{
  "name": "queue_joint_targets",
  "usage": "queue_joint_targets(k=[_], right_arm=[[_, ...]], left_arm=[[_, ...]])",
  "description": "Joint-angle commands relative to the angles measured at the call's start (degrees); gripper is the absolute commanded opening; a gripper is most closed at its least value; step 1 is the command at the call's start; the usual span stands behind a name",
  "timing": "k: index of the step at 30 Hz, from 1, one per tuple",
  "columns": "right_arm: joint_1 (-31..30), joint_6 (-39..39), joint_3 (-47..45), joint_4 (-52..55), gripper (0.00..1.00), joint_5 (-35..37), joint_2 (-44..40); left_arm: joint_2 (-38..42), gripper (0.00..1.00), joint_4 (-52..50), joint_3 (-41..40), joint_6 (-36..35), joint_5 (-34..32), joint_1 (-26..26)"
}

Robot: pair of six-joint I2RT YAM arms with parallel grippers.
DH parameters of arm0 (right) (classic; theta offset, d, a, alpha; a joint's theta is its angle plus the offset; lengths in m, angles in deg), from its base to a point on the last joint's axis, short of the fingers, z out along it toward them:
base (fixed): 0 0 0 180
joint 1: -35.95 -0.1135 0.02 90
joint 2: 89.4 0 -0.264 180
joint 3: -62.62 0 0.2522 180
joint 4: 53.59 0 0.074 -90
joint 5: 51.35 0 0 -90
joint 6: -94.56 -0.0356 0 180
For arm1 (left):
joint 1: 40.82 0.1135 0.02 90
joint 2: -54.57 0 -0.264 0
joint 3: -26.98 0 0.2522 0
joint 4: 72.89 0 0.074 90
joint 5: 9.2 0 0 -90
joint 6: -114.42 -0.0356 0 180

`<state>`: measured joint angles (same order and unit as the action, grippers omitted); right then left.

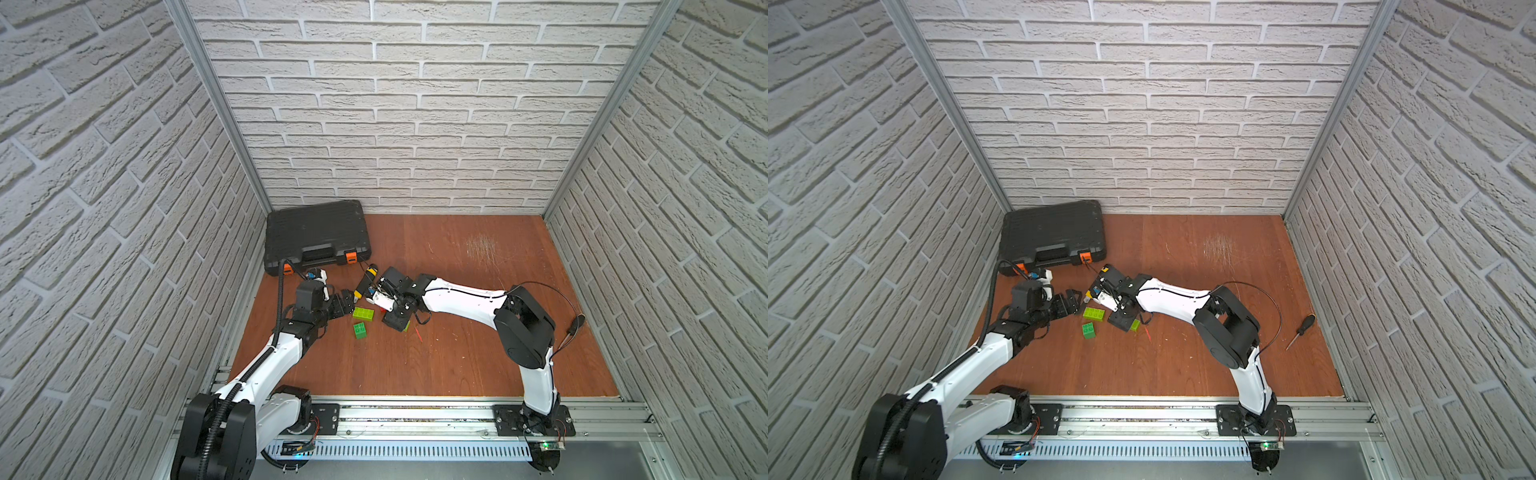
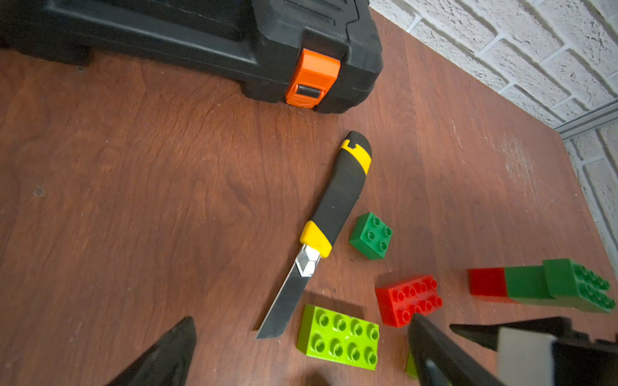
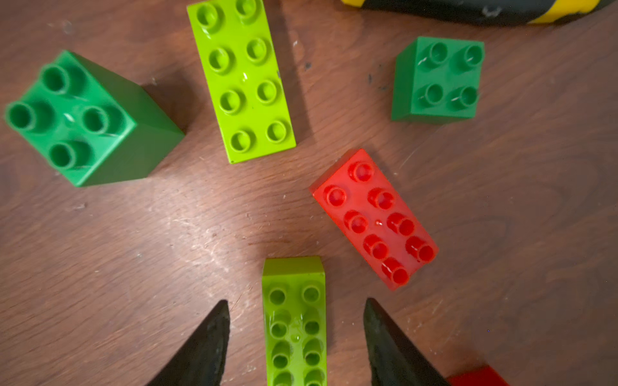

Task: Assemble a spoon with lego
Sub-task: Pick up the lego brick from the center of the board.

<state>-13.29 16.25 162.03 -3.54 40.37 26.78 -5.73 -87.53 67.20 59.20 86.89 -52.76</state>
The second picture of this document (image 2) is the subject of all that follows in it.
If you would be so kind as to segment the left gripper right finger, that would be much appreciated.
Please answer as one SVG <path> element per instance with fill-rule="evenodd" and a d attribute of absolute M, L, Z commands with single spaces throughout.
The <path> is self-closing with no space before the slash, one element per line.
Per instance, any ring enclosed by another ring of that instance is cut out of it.
<path fill-rule="evenodd" d="M 414 315 L 407 337 L 421 385 L 503 385 L 425 316 Z"/>

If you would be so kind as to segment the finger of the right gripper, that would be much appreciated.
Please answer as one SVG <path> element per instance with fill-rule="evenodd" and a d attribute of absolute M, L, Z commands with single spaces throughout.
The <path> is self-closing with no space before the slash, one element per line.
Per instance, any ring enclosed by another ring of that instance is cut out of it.
<path fill-rule="evenodd" d="M 494 325 L 452 324 L 452 332 L 497 352 L 506 385 L 616 385 L 617 342 L 592 340 L 570 318 Z"/>

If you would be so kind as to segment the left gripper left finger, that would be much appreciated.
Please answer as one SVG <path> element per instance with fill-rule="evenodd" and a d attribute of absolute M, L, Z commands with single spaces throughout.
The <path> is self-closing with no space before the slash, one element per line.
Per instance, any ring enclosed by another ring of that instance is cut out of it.
<path fill-rule="evenodd" d="M 182 318 L 109 385 L 185 385 L 196 341 L 194 319 Z"/>

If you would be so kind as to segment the red 2x4 lego brick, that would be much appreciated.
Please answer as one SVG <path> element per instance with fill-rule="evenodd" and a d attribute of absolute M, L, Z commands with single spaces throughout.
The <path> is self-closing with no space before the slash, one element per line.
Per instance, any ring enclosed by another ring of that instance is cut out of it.
<path fill-rule="evenodd" d="M 416 314 L 429 315 L 444 305 L 438 294 L 438 282 L 432 275 L 415 276 L 375 289 L 381 321 L 386 326 L 401 328 Z"/>

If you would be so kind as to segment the green 2x4 lego brick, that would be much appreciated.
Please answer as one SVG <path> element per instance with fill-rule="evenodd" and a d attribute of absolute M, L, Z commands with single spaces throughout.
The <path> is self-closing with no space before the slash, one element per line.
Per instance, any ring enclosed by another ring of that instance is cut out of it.
<path fill-rule="evenodd" d="M 611 314 L 616 301 L 608 294 L 610 282 L 571 259 L 542 262 L 548 304 L 588 313 Z"/>

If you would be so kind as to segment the small red lego brick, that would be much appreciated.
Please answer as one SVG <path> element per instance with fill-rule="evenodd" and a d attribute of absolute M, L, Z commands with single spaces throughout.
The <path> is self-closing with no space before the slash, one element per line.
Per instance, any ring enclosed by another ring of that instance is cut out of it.
<path fill-rule="evenodd" d="M 509 297 L 504 268 L 468 270 L 471 296 L 487 302 L 514 303 Z"/>

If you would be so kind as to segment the small dark green lego brick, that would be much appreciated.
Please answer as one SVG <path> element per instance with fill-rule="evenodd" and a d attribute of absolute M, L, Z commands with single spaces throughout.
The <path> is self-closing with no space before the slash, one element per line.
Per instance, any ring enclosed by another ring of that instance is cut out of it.
<path fill-rule="evenodd" d="M 549 306 L 556 299 L 550 295 L 543 265 L 505 268 L 508 298 L 515 302 Z"/>

